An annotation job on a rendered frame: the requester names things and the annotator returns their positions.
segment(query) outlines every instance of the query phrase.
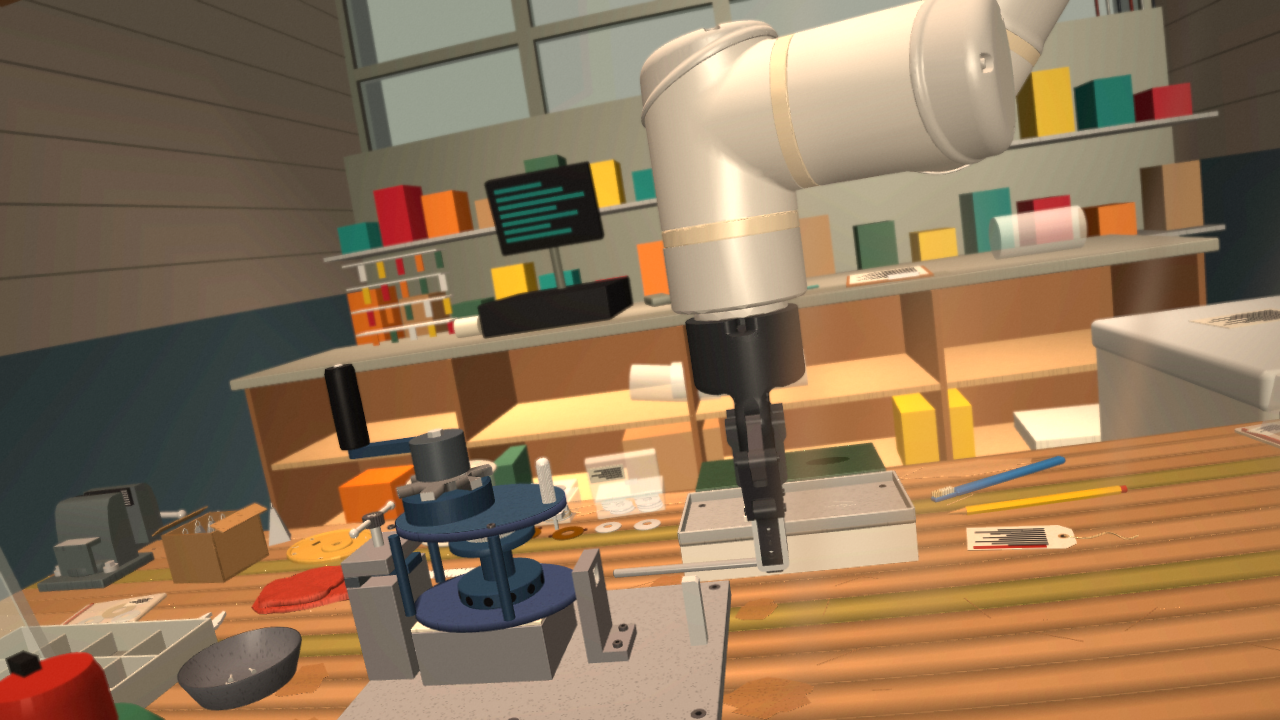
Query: red rag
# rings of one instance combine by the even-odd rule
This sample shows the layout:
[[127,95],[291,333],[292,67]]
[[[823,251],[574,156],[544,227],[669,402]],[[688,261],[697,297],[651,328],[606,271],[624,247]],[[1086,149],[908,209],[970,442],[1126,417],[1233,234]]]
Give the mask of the red rag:
[[253,601],[253,612],[296,612],[344,600],[347,584],[342,568],[315,568],[268,583]]

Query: wood paneled wall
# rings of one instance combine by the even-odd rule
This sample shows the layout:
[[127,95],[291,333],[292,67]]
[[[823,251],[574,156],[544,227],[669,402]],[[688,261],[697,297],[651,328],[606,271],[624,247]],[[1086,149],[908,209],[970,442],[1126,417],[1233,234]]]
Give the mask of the wood paneled wall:
[[0,355],[338,295],[335,4],[0,9]]
[[1216,120],[1174,129],[1178,160],[1280,147],[1280,3],[1158,0],[1169,82],[1192,83],[1197,113]]

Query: dark blue wall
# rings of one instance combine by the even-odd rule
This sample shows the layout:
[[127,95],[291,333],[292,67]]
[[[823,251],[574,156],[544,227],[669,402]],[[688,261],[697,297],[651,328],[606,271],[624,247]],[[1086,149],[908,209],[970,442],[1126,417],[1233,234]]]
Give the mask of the dark blue wall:
[[1201,160],[1204,222],[1225,223],[1204,255],[1210,302],[1280,295],[1280,150]]
[[23,585],[54,569],[54,506],[143,482],[161,510],[268,503],[228,383],[353,345],[343,296],[0,357],[0,548]]

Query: dark bowl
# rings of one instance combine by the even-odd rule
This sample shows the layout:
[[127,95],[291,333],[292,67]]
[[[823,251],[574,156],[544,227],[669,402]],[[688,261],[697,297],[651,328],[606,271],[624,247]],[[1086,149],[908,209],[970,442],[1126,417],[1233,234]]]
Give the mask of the dark bowl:
[[178,684],[205,710],[244,707],[292,680],[301,652],[293,628],[250,630],[197,652],[178,670]]

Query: black box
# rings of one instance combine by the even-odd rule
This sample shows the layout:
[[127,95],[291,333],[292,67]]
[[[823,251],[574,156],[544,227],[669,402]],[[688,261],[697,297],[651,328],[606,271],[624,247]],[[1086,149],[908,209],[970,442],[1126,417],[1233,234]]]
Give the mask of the black box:
[[608,320],[631,307],[631,278],[522,292],[480,306],[484,337]]

